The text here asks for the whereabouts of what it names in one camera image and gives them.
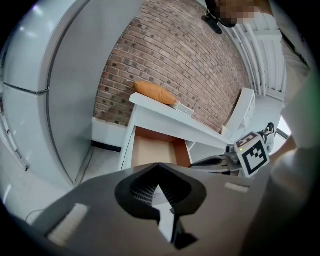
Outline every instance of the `refrigerator door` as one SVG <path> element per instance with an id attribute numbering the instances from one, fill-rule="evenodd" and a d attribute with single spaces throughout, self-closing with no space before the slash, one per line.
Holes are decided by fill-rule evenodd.
<path id="1" fill-rule="evenodd" d="M 52 140 L 74 182 L 91 146 L 96 93 L 108 57 L 141 0 L 91 0 L 74 19 L 50 74 Z"/>
<path id="2" fill-rule="evenodd" d="M 73 185 L 58 159 L 50 137 L 46 98 L 46 93 L 36 95 L 5 85 L 5 116 L 13 140 L 29 165 L 28 172 L 70 190 Z"/>
<path id="3" fill-rule="evenodd" d="M 20 21 L 6 49 L 3 81 L 30 92 L 48 87 L 55 50 L 88 0 L 40 0 Z"/>

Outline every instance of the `cushion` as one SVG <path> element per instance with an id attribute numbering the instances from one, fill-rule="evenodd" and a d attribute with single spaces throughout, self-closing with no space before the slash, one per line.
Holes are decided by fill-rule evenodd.
<path id="1" fill-rule="evenodd" d="M 136 81 L 134 82 L 134 88 L 137 93 L 145 95 L 166 105 L 174 104 L 177 101 L 170 92 L 152 82 Z"/>

